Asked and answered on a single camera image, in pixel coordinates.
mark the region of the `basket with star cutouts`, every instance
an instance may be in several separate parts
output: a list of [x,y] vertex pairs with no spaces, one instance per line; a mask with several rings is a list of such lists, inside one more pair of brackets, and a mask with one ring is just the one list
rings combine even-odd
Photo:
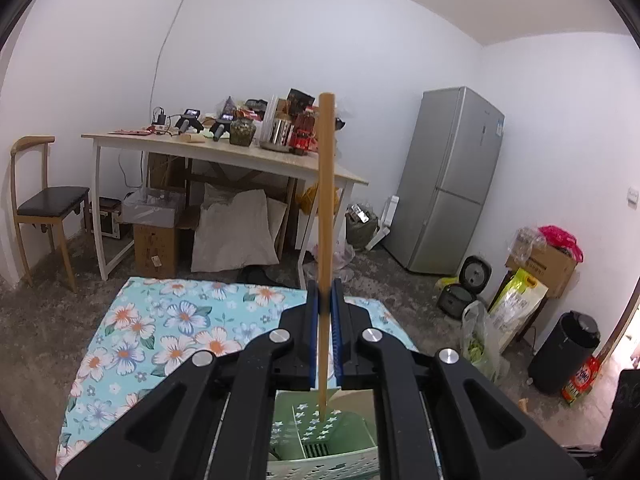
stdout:
[[338,391],[329,389],[327,393],[324,420],[319,416],[318,392],[278,393],[268,480],[369,479],[378,475],[375,420],[335,409],[332,397]]

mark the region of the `silver refrigerator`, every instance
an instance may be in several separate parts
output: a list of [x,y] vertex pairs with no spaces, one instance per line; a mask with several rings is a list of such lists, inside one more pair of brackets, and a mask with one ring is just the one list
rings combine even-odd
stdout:
[[504,115],[467,87],[425,92],[383,243],[413,272],[456,275],[500,153]]

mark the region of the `blue gripper pad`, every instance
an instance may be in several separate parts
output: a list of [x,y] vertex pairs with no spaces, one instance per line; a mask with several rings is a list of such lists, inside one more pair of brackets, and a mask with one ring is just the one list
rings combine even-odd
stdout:
[[334,346],[334,376],[335,383],[342,385],[342,349],[340,342],[342,337],[340,334],[340,315],[338,312],[338,292],[335,288],[335,281],[331,284],[331,339]]
[[307,303],[312,301],[312,315],[311,315],[311,342],[309,344],[309,385],[311,388],[316,387],[316,370],[318,368],[317,354],[318,354],[318,288],[312,286],[309,294],[311,298],[306,298]]

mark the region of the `chopstick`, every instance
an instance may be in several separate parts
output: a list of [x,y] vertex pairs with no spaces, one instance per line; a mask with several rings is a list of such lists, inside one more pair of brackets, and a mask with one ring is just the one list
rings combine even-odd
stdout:
[[334,131],[335,96],[320,94],[318,121],[318,411],[326,413],[327,371],[329,367],[329,325],[332,267],[334,256]]

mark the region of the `light switch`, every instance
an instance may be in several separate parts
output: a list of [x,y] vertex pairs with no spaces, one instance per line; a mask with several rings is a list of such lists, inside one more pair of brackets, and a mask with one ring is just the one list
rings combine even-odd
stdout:
[[629,191],[626,192],[626,199],[629,200],[632,204],[638,204],[638,190],[630,187]]

